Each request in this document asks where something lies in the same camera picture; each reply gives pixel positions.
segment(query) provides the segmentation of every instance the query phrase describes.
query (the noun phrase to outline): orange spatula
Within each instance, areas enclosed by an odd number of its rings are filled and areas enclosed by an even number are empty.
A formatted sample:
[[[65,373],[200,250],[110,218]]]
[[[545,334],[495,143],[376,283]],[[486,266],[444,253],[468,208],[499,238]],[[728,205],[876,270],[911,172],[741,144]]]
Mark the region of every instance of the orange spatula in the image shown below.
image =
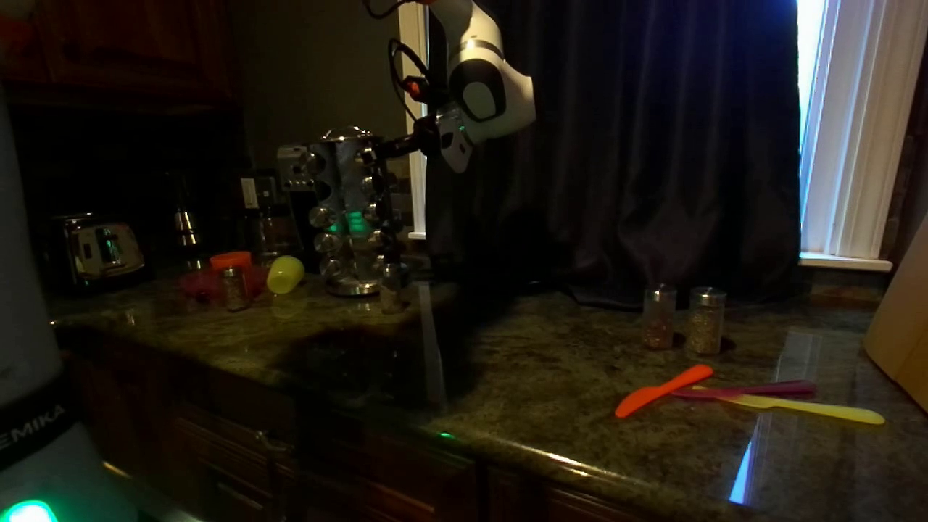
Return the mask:
[[[680,373],[676,373],[671,379],[661,382],[661,385],[642,385],[634,389],[631,395],[625,395],[616,407],[615,407],[615,417],[628,417],[631,412],[648,407],[653,401],[671,395],[676,389],[687,389],[692,382],[708,379],[711,373],[716,373],[711,365],[690,365]]]

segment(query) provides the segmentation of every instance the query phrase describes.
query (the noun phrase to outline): kitchen counter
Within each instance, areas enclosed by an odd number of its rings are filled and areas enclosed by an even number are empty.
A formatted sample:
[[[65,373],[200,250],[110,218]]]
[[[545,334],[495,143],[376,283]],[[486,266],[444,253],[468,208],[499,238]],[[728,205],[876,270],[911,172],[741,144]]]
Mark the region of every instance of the kitchen counter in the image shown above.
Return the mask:
[[[415,283],[406,311],[334,299],[319,281],[239,314],[171,281],[51,301],[61,334],[94,330],[423,436],[661,520],[922,520],[928,414],[861,350],[873,305],[729,307],[711,385],[811,379],[814,401],[885,427],[722,404],[615,404],[696,362],[642,350],[634,314],[564,292],[490,299]]]

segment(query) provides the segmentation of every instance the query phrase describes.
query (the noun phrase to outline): drawer handle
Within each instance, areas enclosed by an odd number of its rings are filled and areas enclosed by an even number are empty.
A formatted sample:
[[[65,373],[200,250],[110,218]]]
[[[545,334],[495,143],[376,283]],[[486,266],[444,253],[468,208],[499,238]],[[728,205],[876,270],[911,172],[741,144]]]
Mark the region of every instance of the drawer handle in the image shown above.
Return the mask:
[[[263,453],[290,453],[290,443],[276,441],[267,430],[258,430],[254,441],[263,446]]]
[[[258,502],[254,495],[249,495],[249,494],[242,494],[242,489],[236,489],[236,486],[232,486],[226,482],[216,482],[213,486],[216,486],[216,494],[232,495],[232,499],[236,499],[239,504],[247,504],[251,511],[267,511],[263,502]]]

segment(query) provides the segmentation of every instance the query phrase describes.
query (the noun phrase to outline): upper cabinet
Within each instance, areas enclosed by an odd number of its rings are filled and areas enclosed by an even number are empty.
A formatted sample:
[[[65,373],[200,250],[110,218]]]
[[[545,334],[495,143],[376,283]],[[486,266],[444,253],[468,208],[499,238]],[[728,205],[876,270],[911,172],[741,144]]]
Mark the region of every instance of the upper cabinet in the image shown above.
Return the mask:
[[[39,0],[32,28],[15,96],[234,98],[222,0]]]

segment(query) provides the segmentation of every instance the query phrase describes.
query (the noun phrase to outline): green light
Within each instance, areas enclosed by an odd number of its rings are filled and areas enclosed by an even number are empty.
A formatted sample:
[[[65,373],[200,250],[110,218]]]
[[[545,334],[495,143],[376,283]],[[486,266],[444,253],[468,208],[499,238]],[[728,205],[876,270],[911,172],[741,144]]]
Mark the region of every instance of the green light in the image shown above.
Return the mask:
[[[348,212],[345,218],[348,218],[348,231],[351,236],[364,236],[368,231],[368,220],[364,220],[361,212]]]
[[[55,511],[44,499],[22,499],[0,513],[0,522],[57,522]]]

